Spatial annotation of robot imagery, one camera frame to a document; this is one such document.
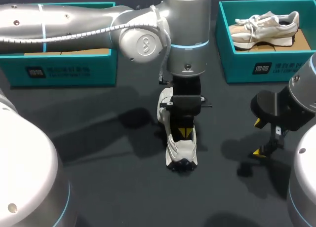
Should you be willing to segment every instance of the shoelace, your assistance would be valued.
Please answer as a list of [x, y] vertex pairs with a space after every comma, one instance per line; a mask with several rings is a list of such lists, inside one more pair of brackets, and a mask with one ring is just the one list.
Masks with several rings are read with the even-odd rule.
[[249, 43], [252, 40], [254, 31], [258, 28], [258, 19], [259, 15], [253, 15], [249, 19], [235, 19], [236, 23], [239, 26], [246, 26], [251, 31]]

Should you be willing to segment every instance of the sneaker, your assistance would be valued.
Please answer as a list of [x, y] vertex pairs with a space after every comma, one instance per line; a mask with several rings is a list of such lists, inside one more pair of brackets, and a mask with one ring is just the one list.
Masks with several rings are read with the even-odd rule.
[[245, 20], [236, 19], [236, 24], [229, 26], [229, 30], [234, 46], [238, 49], [251, 49], [259, 42], [292, 46], [299, 24], [300, 15], [297, 11], [279, 16], [269, 11]]
[[173, 88], [165, 88], [159, 97], [157, 119], [164, 125], [167, 134], [166, 165], [172, 170], [188, 171], [198, 165], [197, 160], [197, 135], [195, 127], [187, 140], [179, 139], [179, 131], [170, 126], [170, 112], [160, 108], [160, 103], [168, 103], [173, 95]]

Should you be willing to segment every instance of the logo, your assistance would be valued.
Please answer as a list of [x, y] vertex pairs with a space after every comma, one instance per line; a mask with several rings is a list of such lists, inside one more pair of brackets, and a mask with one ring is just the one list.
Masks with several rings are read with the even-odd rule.
[[256, 63], [252, 74], [253, 75], [261, 75], [261, 74], [268, 74], [272, 63]]
[[46, 78], [42, 67], [26, 67], [30, 78]]
[[143, 48], [144, 48], [144, 53], [148, 53], [149, 49], [149, 39], [147, 37], [143, 38]]
[[156, 49], [156, 40], [151, 35], [141, 36], [137, 41], [136, 48], [140, 55], [149, 56]]

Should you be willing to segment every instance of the shoe box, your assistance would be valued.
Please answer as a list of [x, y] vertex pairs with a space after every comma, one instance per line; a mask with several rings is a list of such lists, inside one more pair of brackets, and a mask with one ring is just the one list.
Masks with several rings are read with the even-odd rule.
[[[247, 51], [236, 50], [229, 26], [235, 24], [235, 19], [248, 19], [269, 11], [275, 15], [299, 12], [300, 27], [293, 45], [261, 44]], [[222, 1], [219, 3], [215, 37], [227, 83], [289, 81], [316, 52], [316, 1]]]
[[[47, 3], [108, 8], [114, 2]], [[12, 87], [114, 86], [117, 52], [101, 48], [75, 52], [0, 55], [0, 67]]]

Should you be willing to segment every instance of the silver robotic arm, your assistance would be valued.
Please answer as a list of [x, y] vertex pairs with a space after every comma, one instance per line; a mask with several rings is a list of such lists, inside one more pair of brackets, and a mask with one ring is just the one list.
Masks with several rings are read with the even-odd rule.
[[[6, 4], [0, 6], [0, 19], [0, 53], [114, 48], [136, 63], [163, 54], [159, 83], [168, 88], [157, 115], [173, 137], [166, 165], [196, 167], [194, 117], [205, 102], [199, 76], [206, 70], [210, 0], [163, 0], [142, 10]], [[163, 79], [165, 67], [172, 82]]]
[[[197, 165], [194, 117], [203, 98], [199, 76], [206, 70], [210, 0], [163, 0], [133, 10], [72, 6], [0, 5], [0, 53], [62, 52], [113, 48], [146, 63], [165, 54], [159, 73], [157, 119], [164, 124], [166, 165]], [[163, 80], [162, 69], [172, 74]], [[0, 93], [1, 227], [73, 227], [72, 188], [54, 145], [23, 119]]]
[[[253, 154], [269, 157], [283, 148], [287, 131], [296, 131], [314, 118], [316, 113], [316, 53], [291, 78], [279, 93], [259, 92], [251, 101], [251, 109], [258, 117], [255, 127], [271, 124], [269, 142]], [[302, 137], [294, 157], [288, 187], [287, 204], [295, 227], [316, 226], [315, 146], [316, 125]]]

